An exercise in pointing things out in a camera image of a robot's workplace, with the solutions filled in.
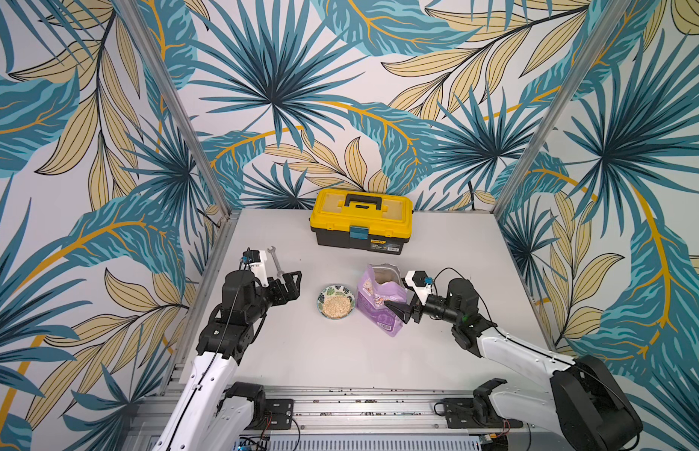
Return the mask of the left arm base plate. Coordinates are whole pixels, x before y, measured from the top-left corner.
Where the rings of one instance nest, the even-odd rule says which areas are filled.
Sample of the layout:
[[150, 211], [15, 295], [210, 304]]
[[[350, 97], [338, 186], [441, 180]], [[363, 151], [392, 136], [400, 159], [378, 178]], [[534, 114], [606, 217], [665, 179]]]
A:
[[290, 430], [294, 425], [294, 404], [291, 398], [255, 400], [253, 416], [245, 430]]

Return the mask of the left aluminium frame post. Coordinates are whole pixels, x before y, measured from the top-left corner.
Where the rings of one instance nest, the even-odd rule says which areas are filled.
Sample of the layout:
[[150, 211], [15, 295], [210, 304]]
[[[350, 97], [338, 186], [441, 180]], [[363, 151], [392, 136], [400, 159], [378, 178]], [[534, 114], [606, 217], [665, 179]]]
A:
[[229, 206], [225, 200], [224, 190], [219, 185], [216, 176], [212, 172], [207, 155], [180, 101], [179, 93], [171, 81], [165, 62], [161, 58], [160, 50], [152, 42], [150, 29], [137, 3], [130, 0], [118, 0], [115, 4], [116, 9], [125, 19], [130, 35], [135, 41], [135, 45], [142, 58], [144, 58], [160, 94], [165, 99], [169, 113], [172, 118], [174, 118], [193, 158], [197, 162], [198, 170], [206, 180], [209, 191], [221, 212], [223, 220], [227, 222], [231, 216], [231, 206]]

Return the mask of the silver open-end wrench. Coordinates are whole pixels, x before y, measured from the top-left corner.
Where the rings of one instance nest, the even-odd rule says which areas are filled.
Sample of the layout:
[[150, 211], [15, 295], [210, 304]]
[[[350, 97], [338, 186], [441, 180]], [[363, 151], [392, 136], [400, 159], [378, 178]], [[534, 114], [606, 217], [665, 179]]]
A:
[[280, 264], [280, 261], [278, 259], [278, 256], [276, 254], [276, 248], [274, 246], [271, 246], [267, 249], [267, 253], [270, 255], [272, 258], [272, 261], [274, 262], [274, 267], [276, 269], [277, 277], [281, 278], [285, 272], [282, 269], [282, 266]]

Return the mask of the green leaf pattern bowl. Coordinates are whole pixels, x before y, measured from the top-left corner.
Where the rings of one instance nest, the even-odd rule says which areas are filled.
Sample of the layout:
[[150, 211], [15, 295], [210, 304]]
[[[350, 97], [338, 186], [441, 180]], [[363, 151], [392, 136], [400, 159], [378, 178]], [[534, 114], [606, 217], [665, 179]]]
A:
[[343, 285], [330, 285], [324, 288], [318, 296], [317, 308], [326, 319], [344, 319], [355, 308], [356, 300], [353, 292]]

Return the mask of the yellow black plastic toolbox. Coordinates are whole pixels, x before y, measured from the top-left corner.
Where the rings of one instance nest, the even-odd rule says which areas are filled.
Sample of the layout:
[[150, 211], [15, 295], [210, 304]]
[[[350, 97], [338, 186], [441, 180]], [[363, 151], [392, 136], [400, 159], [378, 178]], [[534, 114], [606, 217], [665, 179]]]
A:
[[310, 229], [319, 245], [398, 256], [411, 240], [413, 202], [397, 195], [323, 189]]

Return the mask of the aluminium mounting rail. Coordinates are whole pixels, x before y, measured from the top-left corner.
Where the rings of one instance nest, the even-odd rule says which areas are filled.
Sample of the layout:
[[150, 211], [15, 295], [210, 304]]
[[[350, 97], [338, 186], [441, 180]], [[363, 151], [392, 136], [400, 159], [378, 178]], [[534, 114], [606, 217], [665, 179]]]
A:
[[[125, 445], [148, 449], [151, 440], [161, 435], [180, 397], [183, 384], [171, 383], [163, 396], [140, 401], [130, 426], [124, 428]], [[489, 428], [449, 428], [440, 401], [446, 398], [469, 400], [473, 390], [407, 390], [356, 387], [302, 387], [266, 385], [268, 400], [293, 400], [292, 417], [299, 424], [303, 437], [329, 435], [462, 435], [500, 431]], [[551, 443], [560, 449], [569, 444], [560, 435], [543, 430], [539, 420], [529, 420], [534, 443]]]

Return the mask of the aluminium frame post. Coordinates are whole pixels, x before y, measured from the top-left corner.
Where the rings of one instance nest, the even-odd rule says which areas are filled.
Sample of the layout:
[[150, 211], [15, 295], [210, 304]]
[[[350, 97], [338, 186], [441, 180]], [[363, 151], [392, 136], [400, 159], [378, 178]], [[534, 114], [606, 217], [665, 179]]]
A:
[[161, 58], [160, 50], [152, 42], [150, 29], [137, 3], [130, 0], [118, 0], [115, 4], [116, 9], [125, 19], [130, 35], [135, 41], [135, 45], [142, 58], [144, 58], [160, 94], [165, 99], [169, 113], [172, 118], [174, 118], [193, 158], [197, 162], [198, 170], [206, 180], [209, 191], [221, 212], [223, 220], [227, 222], [231, 216], [231, 206], [229, 206], [225, 200], [224, 190], [219, 185], [216, 176], [212, 172], [207, 155], [180, 101], [179, 93], [171, 81], [165, 62]]
[[507, 212], [513, 195], [520, 189], [525, 174], [537, 158], [537, 154], [539, 154], [542, 145], [552, 131], [552, 127], [554, 127], [566, 106], [571, 102], [573, 95], [582, 81], [584, 81], [584, 77], [594, 66], [595, 60], [601, 53], [605, 42], [610, 37], [617, 23], [623, 18], [624, 12], [630, 3], [631, 1], [629, 0], [610, 1], [608, 7], [599, 17], [596, 29], [589, 33], [587, 45], [580, 52], [577, 63], [569, 69], [565, 81], [559, 87], [559, 93], [555, 95], [537, 132], [533, 135], [524, 154], [522, 154], [522, 158], [520, 158], [513, 173], [508, 178], [503, 192], [497, 199], [492, 209], [492, 214], [496, 219]]

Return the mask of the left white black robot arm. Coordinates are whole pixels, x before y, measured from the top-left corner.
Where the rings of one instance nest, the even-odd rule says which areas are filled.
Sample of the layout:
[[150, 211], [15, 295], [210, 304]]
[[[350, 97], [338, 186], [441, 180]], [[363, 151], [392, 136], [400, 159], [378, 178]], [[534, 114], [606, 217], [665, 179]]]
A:
[[256, 341], [270, 308], [301, 294], [302, 274], [290, 272], [261, 285], [248, 270], [225, 277], [221, 302], [200, 332], [197, 356], [156, 450], [229, 450], [245, 430], [265, 421], [264, 387], [236, 379], [242, 357]]

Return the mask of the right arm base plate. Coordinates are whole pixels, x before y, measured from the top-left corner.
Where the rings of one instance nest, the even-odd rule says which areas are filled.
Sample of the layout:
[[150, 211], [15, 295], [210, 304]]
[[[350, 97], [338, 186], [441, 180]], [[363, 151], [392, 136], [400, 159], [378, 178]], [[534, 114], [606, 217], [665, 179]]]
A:
[[501, 430], [523, 428], [524, 423], [501, 418], [483, 400], [474, 398], [444, 398], [433, 405], [433, 412], [445, 419], [449, 430]]

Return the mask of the purple oats bag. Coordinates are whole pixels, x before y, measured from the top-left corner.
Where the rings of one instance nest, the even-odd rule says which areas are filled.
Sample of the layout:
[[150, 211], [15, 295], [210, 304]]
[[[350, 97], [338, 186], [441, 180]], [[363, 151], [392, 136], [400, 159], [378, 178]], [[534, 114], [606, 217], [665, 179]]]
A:
[[385, 304], [407, 303], [398, 268], [390, 264], [368, 265], [357, 284], [356, 308], [388, 336], [394, 337], [403, 322]]

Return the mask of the right aluminium frame post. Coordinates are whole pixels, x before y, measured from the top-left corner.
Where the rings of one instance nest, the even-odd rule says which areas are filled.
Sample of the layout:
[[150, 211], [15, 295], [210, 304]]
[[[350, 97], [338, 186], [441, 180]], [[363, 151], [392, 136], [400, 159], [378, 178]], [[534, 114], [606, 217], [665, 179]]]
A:
[[596, 29], [589, 33], [587, 45], [580, 52], [577, 63], [569, 69], [565, 81], [559, 87], [559, 93], [555, 95], [537, 132], [533, 135], [524, 154], [522, 154], [522, 158], [520, 158], [513, 173], [508, 178], [503, 192], [497, 199], [492, 209], [492, 214], [496, 219], [507, 212], [513, 195], [520, 189], [525, 174], [537, 158], [537, 154], [539, 154], [542, 145], [552, 131], [552, 127], [554, 127], [566, 106], [571, 102], [573, 95], [582, 81], [584, 81], [584, 77], [594, 66], [595, 60], [601, 53], [605, 42], [610, 37], [617, 23], [623, 18], [624, 12], [630, 3], [631, 1], [629, 0], [610, 1], [608, 7], [599, 17]]

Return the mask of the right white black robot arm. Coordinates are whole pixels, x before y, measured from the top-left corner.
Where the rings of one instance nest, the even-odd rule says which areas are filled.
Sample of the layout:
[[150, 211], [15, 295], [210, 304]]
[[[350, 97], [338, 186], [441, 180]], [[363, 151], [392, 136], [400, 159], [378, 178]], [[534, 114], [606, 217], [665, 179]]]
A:
[[409, 276], [411, 301], [384, 304], [398, 319], [447, 322], [461, 349], [537, 385], [535, 390], [513, 388], [495, 377], [479, 385], [469, 400], [443, 400], [449, 425], [507, 428], [522, 422], [563, 437], [575, 450], [633, 450], [639, 445], [644, 429], [640, 416], [601, 360], [572, 359], [511, 336], [492, 320], [466, 278], [452, 279], [445, 296], [430, 283], [418, 287], [417, 279]]

